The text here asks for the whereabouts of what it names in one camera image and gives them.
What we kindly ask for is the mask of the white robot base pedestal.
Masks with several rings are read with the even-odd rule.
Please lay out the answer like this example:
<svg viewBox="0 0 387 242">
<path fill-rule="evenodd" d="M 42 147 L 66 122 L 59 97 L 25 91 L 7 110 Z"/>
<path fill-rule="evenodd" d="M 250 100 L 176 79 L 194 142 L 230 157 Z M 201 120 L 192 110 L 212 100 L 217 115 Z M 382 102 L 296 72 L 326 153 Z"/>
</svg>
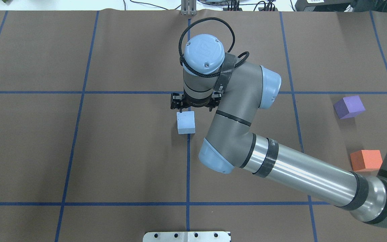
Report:
<svg viewBox="0 0 387 242">
<path fill-rule="evenodd" d="M 231 233 L 226 231 L 175 231 L 147 232 L 143 242 L 231 242 Z"/>
</svg>

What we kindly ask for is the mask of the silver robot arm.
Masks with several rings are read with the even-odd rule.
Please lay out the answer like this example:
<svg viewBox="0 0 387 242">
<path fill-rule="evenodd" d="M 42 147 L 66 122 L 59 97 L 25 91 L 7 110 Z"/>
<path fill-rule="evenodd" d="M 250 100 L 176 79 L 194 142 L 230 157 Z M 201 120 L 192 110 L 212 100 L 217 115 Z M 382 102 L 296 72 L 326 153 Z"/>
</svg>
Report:
<svg viewBox="0 0 387 242">
<path fill-rule="evenodd" d="M 281 76 L 234 55 L 221 41 L 200 34 L 178 40 L 184 93 L 174 93 L 171 108 L 216 108 L 199 160 L 223 174 L 240 168 L 346 210 L 365 224 L 387 228 L 387 154 L 377 175 L 362 175 L 290 148 L 252 129 L 261 109 L 271 107 Z"/>
</svg>

